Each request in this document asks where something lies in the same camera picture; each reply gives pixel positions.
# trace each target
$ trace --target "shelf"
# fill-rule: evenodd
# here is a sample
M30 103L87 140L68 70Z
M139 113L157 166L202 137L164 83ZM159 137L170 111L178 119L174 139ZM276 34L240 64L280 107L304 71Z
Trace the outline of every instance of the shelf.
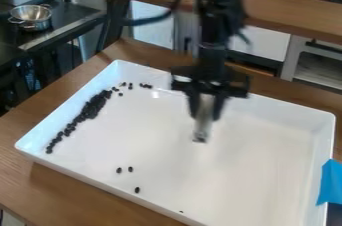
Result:
M342 90L342 62L310 53L302 53L295 79Z

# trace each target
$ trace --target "cable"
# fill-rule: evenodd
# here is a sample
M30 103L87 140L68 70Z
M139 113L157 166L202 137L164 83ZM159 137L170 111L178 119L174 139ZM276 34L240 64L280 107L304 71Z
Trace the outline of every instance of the cable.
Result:
M173 1L172 5L170 6L170 10L166 11L165 13L163 13L159 16L154 16L154 17L144 18L144 19L137 19L137 20L123 19L123 25L125 25L125 26L141 26L141 25L151 24L151 23L155 23L155 22L159 22L159 21L162 21L164 19L167 19L177 9L180 1L181 0Z

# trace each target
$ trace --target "white surface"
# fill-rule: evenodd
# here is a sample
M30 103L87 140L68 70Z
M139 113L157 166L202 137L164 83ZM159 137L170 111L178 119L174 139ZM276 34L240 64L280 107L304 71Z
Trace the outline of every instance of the white surface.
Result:
M159 16L167 10L164 7L132 1L132 15L135 20ZM137 40L172 49L173 28L173 16L171 16L161 22L134 27L133 33Z
M285 60L290 34L252 26L247 26L242 33L249 38L252 46L249 47L239 37L233 37L230 44L232 50L279 62Z
M44 153L89 98L122 81L135 83L134 90L112 97L95 120L77 127L52 155ZM141 82L154 90L138 87ZM332 114L258 95L232 99L208 144L198 144L191 141L194 122L184 95L166 91L168 86L165 72L116 61L16 148L190 225L325 225L327 206L315 202L321 166L332 155ZM120 175L118 167L124 169Z
M19 219L13 217L9 213L3 212L3 219L1 226L25 226L23 222L21 222Z

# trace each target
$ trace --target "metal bowl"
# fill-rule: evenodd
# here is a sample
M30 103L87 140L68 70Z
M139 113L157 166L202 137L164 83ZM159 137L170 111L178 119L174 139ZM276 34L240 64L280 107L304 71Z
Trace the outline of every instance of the metal bowl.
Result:
M26 31L42 31L51 26L50 5L24 5L11 10L9 22L18 24Z

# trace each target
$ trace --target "white cabinet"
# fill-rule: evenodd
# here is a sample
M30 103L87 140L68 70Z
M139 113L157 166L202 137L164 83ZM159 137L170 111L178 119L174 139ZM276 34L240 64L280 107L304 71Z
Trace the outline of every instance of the white cabinet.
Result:
M251 41L249 47L239 37L233 37L230 49L283 62L285 60L290 34L247 26L242 31Z

